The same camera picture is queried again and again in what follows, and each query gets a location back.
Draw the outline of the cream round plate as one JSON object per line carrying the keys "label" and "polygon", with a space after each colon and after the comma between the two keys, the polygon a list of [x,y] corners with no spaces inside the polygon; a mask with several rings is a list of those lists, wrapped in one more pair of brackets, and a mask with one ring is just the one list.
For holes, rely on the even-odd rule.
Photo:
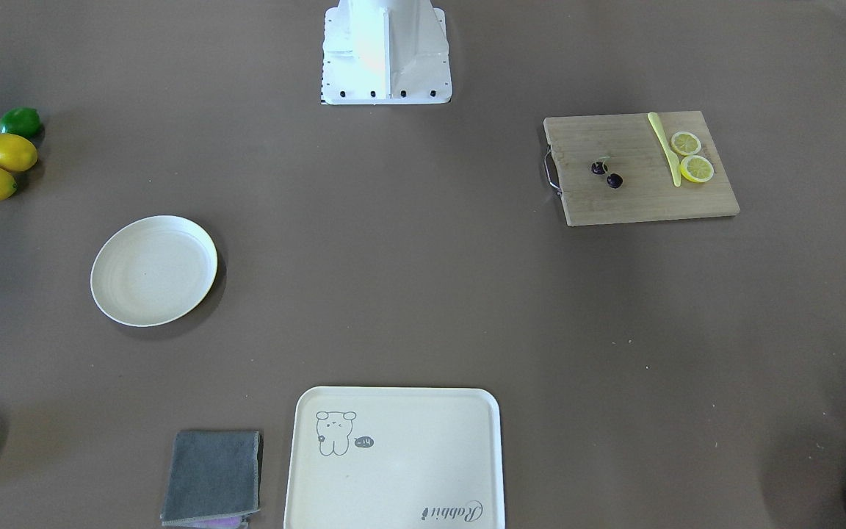
{"label": "cream round plate", "polygon": [[156,327],[201,304],[217,271],[218,252],[205,228],[178,215],[151,215],[103,244],[90,271],[90,292],[111,320]]}

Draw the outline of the grey folded cloth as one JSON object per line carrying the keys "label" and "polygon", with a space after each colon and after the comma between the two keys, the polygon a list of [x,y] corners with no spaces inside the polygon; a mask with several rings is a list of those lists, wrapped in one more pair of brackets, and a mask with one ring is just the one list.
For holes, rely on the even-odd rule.
{"label": "grey folded cloth", "polygon": [[181,430],[175,435],[160,523],[247,528],[259,511],[256,430]]}

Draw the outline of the yellow lemon far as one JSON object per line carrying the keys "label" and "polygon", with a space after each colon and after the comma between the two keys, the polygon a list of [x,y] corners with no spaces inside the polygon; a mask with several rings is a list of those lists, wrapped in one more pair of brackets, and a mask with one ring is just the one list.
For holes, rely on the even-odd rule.
{"label": "yellow lemon far", "polygon": [[26,172],[38,161],[35,145],[26,137],[0,133],[0,168],[9,172]]}

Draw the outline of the lemon slice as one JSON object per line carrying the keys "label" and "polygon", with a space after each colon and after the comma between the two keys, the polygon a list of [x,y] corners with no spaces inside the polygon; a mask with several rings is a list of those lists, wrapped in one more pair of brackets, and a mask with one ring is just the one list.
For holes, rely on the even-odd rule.
{"label": "lemon slice", "polygon": [[678,131],[669,138],[669,147],[681,157],[699,155],[702,149],[702,142],[698,137],[689,131]]}
{"label": "lemon slice", "polygon": [[679,162],[679,173],[692,183],[708,183],[715,176],[711,161],[701,155],[687,155]]}

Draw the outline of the cream rabbit tray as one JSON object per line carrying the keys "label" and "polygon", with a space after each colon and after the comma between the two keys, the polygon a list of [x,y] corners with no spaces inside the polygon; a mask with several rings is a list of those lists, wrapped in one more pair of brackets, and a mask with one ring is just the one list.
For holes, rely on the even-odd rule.
{"label": "cream rabbit tray", "polygon": [[504,528],[484,389],[314,387],[294,415],[286,528]]}

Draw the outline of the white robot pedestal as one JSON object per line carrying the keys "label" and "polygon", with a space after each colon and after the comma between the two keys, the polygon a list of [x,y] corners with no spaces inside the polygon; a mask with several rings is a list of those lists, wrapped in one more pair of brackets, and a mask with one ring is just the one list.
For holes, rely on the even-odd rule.
{"label": "white robot pedestal", "polygon": [[325,11],[320,101],[451,101],[446,13],[430,1],[340,1]]}

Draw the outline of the yellow plastic knife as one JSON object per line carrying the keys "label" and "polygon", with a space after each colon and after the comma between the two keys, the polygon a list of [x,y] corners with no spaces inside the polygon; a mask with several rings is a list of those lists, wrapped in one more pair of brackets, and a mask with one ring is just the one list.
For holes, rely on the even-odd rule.
{"label": "yellow plastic knife", "polygon": [[673,184],[675,187],[680,187],[682,185],[682,175],[681,171],[679,171],[679,155],[670,146],[665,128],[662,126],[661,117],[656,112],[648,112],[646,117],[652,131],[654,131],[655,137],[660,143],[662,153],[665,155]]}

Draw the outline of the lemon slice lower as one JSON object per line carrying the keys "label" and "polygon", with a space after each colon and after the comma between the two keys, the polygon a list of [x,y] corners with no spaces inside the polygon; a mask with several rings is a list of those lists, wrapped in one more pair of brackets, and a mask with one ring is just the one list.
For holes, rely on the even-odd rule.
{"label": "lemon slice lower", "polygon": [[679,162],[679,173],[692,183],[708,183],[715,176],[711,161],[701,155],[687,155]]}

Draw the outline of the green lime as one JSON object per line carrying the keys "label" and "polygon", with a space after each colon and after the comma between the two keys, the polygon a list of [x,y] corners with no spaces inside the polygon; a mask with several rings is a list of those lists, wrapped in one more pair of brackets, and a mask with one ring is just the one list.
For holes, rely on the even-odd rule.
{"label": "green lime", "polygon": [[14,134],[28,140],[36,137],[43,127],[43,121],[36,108],[14,107],[0,117],[0,133]]}

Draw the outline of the lemon slice upper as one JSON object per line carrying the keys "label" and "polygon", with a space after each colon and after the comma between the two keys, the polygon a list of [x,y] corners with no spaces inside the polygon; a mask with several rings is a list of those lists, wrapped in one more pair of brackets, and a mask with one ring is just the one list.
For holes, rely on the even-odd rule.
{"label": "lemon slice upper", "polygon": [[678,131],[669,138],[669,147],[681,157],[699,155],[702,149],[702,142],[698,137],[689,131]]}

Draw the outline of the bamboo cutting board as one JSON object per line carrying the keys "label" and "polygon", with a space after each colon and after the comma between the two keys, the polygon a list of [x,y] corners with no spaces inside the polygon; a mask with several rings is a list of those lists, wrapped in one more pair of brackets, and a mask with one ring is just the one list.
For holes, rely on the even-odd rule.
{"label": "bamboo cutting board", "polygon": [[[658,115],[668,137],[689,131],[701,140],[701,155],[715,168],[709,183],[681,179],[681,186],[675,187],[644,113],[544,118],[549,151],[545,170],[551,187],[560,195],[568,226],[696,220],[740,213],[702,111]],[[591,163],[604,155],[611,157],[610,170],[623,178],[617,190],[590,171]]]}

